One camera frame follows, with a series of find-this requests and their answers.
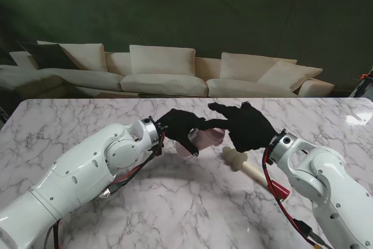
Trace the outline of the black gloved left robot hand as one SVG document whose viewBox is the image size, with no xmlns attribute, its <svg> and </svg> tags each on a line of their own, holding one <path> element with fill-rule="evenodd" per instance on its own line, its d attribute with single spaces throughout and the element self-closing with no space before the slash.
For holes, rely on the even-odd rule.
<svg viewBox="0 0 373 249">
<path fill-rule="evenodd" d="M 156 121 L 165 136 L 180 143 L 191 155 L 198 156 L 199 151 L 189 140 L 189 133 L 197 128 L 203 129 L 206 119 L 192 112 L 171 109 Z"/>
</svg>

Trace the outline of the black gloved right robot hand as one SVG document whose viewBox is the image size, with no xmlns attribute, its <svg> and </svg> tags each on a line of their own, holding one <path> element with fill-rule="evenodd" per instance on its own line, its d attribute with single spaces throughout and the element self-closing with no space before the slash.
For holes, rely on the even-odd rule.
<svg viewBox="0 0 373 249">
<path fill-rule="evenodd" d="M 208 107 L 222 114 L 225 119 L 203 122 L 201 130 L 219 128 L 229 131 L 229 137 L 238 152 L 247 152 L 269 146 L 277 132 L 268 119 L 249 102 L 240 107 L 210 103 Z"/>
</svg>

